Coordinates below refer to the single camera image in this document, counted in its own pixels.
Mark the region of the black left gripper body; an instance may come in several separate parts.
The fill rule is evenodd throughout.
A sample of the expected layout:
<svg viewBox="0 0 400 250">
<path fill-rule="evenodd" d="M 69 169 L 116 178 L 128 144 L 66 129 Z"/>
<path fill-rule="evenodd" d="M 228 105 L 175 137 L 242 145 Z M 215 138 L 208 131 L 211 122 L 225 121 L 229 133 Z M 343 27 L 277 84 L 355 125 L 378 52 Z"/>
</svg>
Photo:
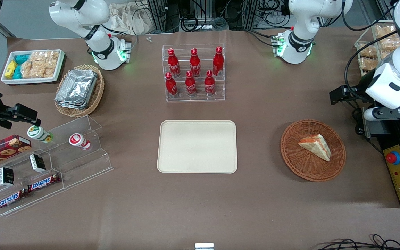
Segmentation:
<svg viewBox="0 0 400 250">
<path fill-rule="evenodd" d="M 373 98 L 366 94 L 366 89 L 370 86 L 376 70 L 369 71 L 363 75 L 357 84 L 357 95 L 364 103 L 373 103 Z"/>
</svg>

